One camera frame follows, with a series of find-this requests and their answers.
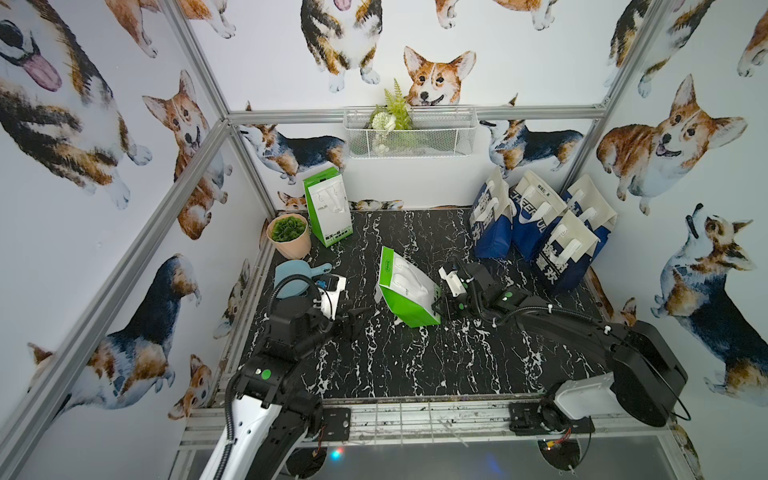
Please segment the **blue white bag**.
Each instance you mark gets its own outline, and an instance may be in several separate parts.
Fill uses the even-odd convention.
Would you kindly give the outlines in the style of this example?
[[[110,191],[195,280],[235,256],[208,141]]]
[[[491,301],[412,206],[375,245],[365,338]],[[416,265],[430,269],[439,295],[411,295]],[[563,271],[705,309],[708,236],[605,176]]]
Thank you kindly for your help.
[[[479,259],[506,258],[512,243],[516,212],[509,185],[499,170],[482,185],[469,217],[474,255]]]
[[[540,245],[567,209],[566,202],[533,171],[526,171],[510,190],[513,202],[512,244],[526,262],[532,262]]]
[[[578,286],[605,247],[618,214],[585,174],[565,195],[566,210],[534,258],[534,272],[549,296]]]

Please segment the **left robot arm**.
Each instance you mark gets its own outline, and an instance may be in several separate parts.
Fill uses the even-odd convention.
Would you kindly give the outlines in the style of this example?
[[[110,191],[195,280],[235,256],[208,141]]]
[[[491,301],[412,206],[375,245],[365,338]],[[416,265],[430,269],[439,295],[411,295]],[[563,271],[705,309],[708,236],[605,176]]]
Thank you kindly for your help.
[[[296,445],[323,430],[302,364],[331,340],[355,341],[371,317],[371,308],[339,312],[323,293],[270,304],[254,354],[225,389],[225,429],[201,477],[277,479]]]

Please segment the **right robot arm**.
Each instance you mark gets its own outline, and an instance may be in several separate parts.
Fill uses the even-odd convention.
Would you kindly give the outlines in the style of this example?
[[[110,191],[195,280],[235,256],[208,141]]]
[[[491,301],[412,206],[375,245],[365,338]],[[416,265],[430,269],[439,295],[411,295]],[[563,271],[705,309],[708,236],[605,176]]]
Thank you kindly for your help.
[[[574,348],[606,373],[555,382],[511,430],[566,433],[587,418],[626,414],[664,427],[675,417],[688,375],[652,325],[605,322],[555,306],[515,284],[502,285],[480,263],[448,261],[439,269],[448,290],[433,305],[441,315],[462,314],[497,327],[536,334]]]

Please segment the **terracotta pot with plant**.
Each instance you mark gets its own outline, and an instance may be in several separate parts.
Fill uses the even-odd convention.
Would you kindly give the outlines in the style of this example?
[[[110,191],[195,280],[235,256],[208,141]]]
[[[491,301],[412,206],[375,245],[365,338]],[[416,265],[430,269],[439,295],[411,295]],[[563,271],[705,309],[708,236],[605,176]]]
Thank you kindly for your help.
[[[275,218],[267,226],[266,234],[287,260],[301,260],[310,253],[310,226],[307,219],[299,214],[289,213]]]

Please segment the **green white takeout bag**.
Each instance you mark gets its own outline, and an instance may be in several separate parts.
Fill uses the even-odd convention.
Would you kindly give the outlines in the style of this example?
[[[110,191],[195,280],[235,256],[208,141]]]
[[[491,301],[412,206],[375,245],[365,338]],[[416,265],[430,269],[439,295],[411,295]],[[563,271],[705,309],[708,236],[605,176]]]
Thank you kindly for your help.
[[[312,233],[323,246],[353,233],[351,211],[341,173],[328,168],[304,180]]]

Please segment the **aluminium frame rail front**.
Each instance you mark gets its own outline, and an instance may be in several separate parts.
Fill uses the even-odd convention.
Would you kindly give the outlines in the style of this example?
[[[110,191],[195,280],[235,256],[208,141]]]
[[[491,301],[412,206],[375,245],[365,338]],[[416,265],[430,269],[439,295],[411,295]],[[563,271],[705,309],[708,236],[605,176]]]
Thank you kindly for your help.
[[[515,433],[512,416],[503,400],[369,403],[343,405],[350,410],[349,433],[341,439],[322,435],[322,446],[379,446],[495,442],[509,440],[550,440],[561,433]],[[620,415],[592,417],[592,439],[655,436],[670,434],[669,428],[653,428]],[[213,450],[224,432],[223,409],[193,413],[187,420],[179,450]]]

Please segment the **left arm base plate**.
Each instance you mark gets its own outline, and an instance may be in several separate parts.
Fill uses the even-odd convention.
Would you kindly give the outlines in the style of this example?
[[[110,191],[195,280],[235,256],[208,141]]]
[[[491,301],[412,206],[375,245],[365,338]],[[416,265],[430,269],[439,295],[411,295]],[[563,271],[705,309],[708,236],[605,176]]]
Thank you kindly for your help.
[[[316,442],[343,442],[350,438],[352,410],[350,408],[324,408],[320,423],[311,439]]]

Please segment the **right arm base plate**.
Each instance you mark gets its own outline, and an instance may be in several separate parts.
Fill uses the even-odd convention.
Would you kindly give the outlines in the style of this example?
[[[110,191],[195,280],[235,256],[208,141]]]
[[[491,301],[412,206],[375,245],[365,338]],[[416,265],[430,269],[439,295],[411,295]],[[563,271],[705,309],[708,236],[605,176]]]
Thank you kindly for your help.
[[[508,405],[509,430],[518,436],[541,436],[594,433],[589,417],[579,420],[568,418],[553,405],[540,402],[512,402]]]

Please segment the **artificial fern with flower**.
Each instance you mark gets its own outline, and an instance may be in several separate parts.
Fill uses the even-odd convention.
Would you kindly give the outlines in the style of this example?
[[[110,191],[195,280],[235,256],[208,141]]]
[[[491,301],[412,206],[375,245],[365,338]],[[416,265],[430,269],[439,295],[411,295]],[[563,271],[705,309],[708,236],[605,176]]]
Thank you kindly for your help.
[[[373,135],[372,151],[380,156],[409,148],[413,129],[410,106],[397,81],[393,89],[384,89],[385,104],[377,105],[365,129]]]

